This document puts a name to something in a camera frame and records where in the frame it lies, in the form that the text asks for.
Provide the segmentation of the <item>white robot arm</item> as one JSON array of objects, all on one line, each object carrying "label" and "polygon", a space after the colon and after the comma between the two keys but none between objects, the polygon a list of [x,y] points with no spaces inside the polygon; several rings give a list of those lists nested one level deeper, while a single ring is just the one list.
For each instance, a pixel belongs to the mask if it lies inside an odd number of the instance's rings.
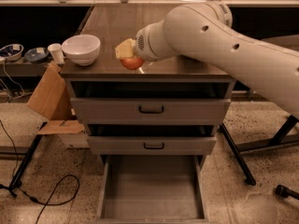
[{"label": "white robot arm", "polygon": [[210,63],[299,118],[299,52],[242,35],[232,21],[222,2],[181,5],[120,43],[116,57]]}]

